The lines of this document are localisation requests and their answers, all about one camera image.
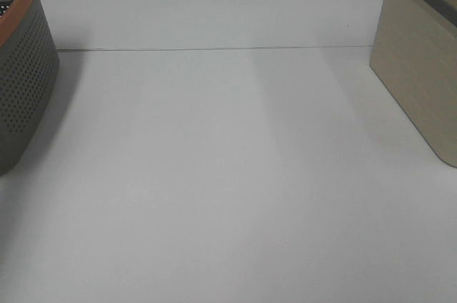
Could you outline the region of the beige storage bin grey rim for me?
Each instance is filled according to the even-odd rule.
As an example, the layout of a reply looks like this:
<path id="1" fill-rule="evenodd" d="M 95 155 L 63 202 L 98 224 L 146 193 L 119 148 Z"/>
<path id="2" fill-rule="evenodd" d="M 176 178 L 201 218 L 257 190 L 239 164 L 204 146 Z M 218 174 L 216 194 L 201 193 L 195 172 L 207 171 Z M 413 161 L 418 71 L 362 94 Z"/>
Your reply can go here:
<path id="1" fill-rule="evenodd" d="M 369 65 L 433 153 L 456 166 L 456 0 L 383 0 Z"/>

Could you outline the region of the grey basket with orange rim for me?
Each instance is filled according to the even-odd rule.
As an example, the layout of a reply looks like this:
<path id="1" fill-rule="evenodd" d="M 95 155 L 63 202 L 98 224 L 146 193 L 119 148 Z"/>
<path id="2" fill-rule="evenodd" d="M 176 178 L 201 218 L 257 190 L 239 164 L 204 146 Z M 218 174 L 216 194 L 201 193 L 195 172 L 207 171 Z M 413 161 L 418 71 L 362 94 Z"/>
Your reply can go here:
<path id="1" fill-rule="evenodd" d="M 19 162 L 46 111 L 60 60 L 41 0 L 1 0 L 1 173 Z"/>

